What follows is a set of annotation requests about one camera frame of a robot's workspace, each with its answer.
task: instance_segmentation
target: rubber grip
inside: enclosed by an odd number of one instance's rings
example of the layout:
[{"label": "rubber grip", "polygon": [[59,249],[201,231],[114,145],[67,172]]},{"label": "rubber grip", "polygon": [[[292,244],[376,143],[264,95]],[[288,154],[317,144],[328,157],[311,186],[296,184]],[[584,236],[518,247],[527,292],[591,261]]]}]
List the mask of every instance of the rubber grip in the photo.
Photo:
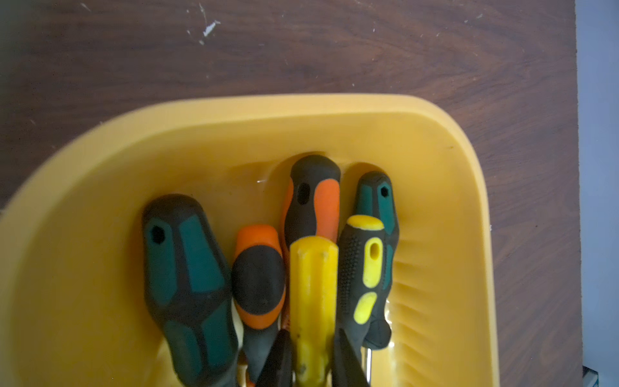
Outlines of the rubber grip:
[{"label": "rubber grip", "polygon": [[361,345],[370,327],[370,316],[381,289],[386,259],[383,223],[375,217],[353,215],[338,241],[337,322],[346,331],[361,362]]},{"label": "rubber grip", "polygon": [[256,387],[292,387],[292,340],[287,330],[277,334]]},{"label": "rubber grip", "polygon": [[383,172],[368,172],[359,179],[355,213],[379,218],[385,226],[386,257],[382,287],[370,318],[370,328],[363,346],[372,350],[386,348],[391,340],[391,327],[384,317],[385,304],[393,283],[393,257],[400,238],[393,187]]},{"label": "rubber grip", "polygon": [[142,215],[144,298],[188,387],[235,386],[230,268],[200,204],[171,194]]},{"label": "rubber grip", "polygon": [[290,246],[290,336],[299,387],[324,386],[331,367],[337,245],[323,237]]},{"label": "rubber grip", "polygon": [[344,329],[335,330],[333,337],[333,387],[370,387],[361,365],[356,359],[355,351],[350,345]]},{"label": "rubber grip", "polygon": [[337,241],[340,216],[340,168],[321,155],[305,156],[290,170],[282,211],[282,248],[316,235]]}]

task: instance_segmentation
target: black handle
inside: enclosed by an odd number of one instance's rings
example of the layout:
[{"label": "black handle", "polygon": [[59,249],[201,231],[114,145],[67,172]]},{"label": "black handle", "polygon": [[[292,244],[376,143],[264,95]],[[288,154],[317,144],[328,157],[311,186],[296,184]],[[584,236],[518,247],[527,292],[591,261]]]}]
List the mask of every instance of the black handle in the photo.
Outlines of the black handle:
[{"label": "black handle", "polygon": [[200,204],[171,194],[142,216],[144,298],[188,387],[236,386],[230,267]]},{"label": "black handle", "polygon": [[286,329],[277,334],[256,387],[292,387],[292,340]]},{"label": "black handle", "polygon": [[284,202],[282,247],[312,235],[337,240],[340,216],[340,168],[329,158],[309,155],[290,170]]},{"label": "black handle", "polygon": [[361,361],[385,260],[384,226],[371,216],[353,215],[338,241],[337,322]]},{"label": "black handle", "polygon": [[368,172],[359,179],[355,213],[370,215],[380,219],[385,226],[386,260],[383,268],[381,288],[370,318],[370,328],[363,346],[372,350],[386,348],[391,340],[391,327],[385,320],[384,310],[391,291],[393,256],[400,238],[393,187],[389,177],[383,172]]},{"label": "black handle", "polygon": [[350,346],[346,331],[336,329],[333,337],[333,387],[370,387]]}]

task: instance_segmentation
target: white paint speck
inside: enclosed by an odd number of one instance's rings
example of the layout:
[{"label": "white paint speck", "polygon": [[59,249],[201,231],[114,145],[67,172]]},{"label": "white paint speck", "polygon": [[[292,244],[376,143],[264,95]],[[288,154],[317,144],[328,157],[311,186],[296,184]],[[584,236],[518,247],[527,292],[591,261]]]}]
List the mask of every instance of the white paint speck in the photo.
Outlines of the white paint speck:
[{"label": "white paint speck", "polygon": [[211,24],[206,26],[206,29],[204,30],[204,32],[202,33],[204,35],[204,37],[209,36],[209,34],[215,29],[215,26],[217,24],[221,24],[220,22],[218,22],[217,20],[215,20],[214,22],[212,22]]},{"label": "white paint speck", "polygon": [[204,23],[206,23],[206,12],[204,12],[204,7],[202,7],[201,2],[199,2],[198,5],[200,6],[200,12],[202,13],[202,17],[204,18]]}]

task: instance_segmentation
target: orange and black screwdriver handle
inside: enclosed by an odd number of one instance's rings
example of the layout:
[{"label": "orange and black screwdriver handle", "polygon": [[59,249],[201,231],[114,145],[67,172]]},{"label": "orange and black screwdriver handle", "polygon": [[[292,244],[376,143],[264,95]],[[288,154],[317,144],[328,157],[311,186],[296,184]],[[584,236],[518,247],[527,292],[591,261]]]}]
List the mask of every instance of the orange and black screwdriver handle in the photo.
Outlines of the orange and black screwdriver handle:
[{"label": "orange and black screwdriver handle", "polygon": [[270,225],[242,228],[236,238],[232,292],[245,326],[243,352],[247,385],[258,380],[277,337],[277,318],[286,295],[286,271],[277,231]]},{"label": "orange and black screwdriver handle", "polygon": [[303,237],[337,241],[340,175],[337,164],[321,155],[305,156],[292,166],[280,236],[287,264],[290,245]]}]

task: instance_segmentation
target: hanging hole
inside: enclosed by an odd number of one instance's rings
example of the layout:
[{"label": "hanging hole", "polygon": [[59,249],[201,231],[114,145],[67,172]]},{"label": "hanging hole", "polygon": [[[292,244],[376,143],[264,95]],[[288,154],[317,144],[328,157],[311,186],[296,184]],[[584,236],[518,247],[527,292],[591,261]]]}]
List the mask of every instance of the hanging hole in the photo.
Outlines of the hanging hole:
[{"label": "hanging hole", "polygon": [[370,258],[376,260],[380,258],[380,254],[381,247],[378,245],[378,243],[372,243],[370,245]]},{"label": "hanging hole", "polygon": [[161,245],[165,241],[165,231],[159,226],[155,226],[150,229],[150,237],[158,245]]},{"label": "hanging hole", "polygon": [[310,201],[310,185],[308,183],[302,183],[299,186],[299,191],[297,193],[297,201],[299,204],[304,205],[308,201]]}]

